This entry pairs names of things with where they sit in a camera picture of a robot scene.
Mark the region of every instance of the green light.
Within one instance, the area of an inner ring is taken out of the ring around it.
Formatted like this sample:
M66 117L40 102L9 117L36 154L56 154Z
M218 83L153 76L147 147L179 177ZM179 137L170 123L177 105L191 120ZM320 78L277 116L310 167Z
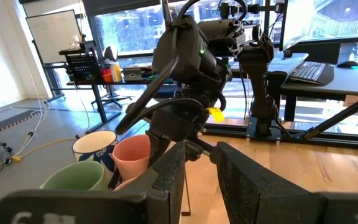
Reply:
M204 53L205 53L205 49L203 46L201 46L200 54L204 54Z

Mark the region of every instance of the bottle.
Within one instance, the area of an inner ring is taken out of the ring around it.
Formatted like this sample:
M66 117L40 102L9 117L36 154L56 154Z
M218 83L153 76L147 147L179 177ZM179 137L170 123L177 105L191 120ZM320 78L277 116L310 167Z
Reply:
M113 82L122 82L121 69L117 62L118 50L117 47L112 44L107 46L103 51L103 57L107 65L110 66L111 76Z
M110 61L110 71L113 82L122 82L121 69L117 61Z

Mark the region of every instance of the wooden table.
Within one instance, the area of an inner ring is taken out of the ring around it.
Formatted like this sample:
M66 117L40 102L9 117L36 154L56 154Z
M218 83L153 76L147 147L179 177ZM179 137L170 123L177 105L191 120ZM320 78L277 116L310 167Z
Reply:
M358 150L289 143L247 142L245 139L201 136L215 145L224 141L276 174L309 191L358 192ZM202 156L186 163L191 216L182 224L229 223L216 166ZM182 211L187 211L185 192Z

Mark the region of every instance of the red object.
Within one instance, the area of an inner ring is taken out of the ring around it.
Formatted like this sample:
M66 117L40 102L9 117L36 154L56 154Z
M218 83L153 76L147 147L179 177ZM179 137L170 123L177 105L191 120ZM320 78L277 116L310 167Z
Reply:
M112 82L111 71L109 68L105 68L102 70L103 80L105 82Z

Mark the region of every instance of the blue mug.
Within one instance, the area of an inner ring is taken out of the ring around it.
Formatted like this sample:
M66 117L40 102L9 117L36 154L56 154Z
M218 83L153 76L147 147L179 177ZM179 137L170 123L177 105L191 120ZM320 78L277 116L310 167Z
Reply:
M121 183L121 177L111 155L118 143L113 131L95 131L78 139L73 144L73 153L78 162L96 161L104 167L109 189Z

